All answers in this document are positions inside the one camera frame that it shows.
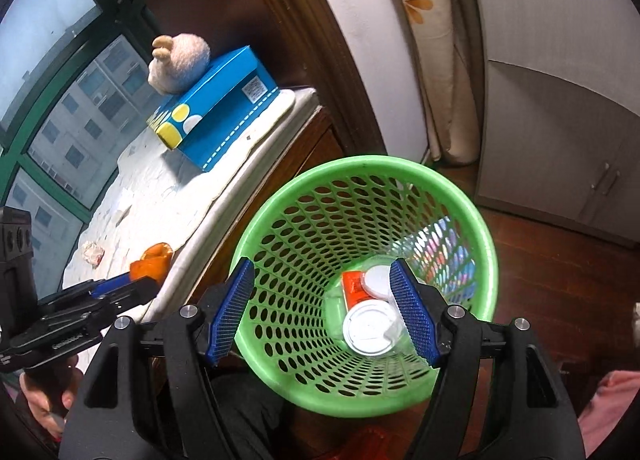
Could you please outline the person's left hand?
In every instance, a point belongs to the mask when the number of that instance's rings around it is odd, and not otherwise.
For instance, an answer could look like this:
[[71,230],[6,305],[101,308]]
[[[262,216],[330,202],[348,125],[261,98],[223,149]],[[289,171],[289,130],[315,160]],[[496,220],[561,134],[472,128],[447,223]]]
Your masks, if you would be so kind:
[[32,379],[26,372],[20,376],[20,387],[25,396],[27,406],[35,421],[43,427],[55,442],[59,442],[64,432],[64,425],[58,421],[60,410],[55,406],[63,406],[67,410],[73,406],[78,392],[79,384],[84,374],[77,368],[78,356],[70,356],[66,359],[66,370],[70,374],[65,391],[62,394],[50,397],[44,391],[41,384]]

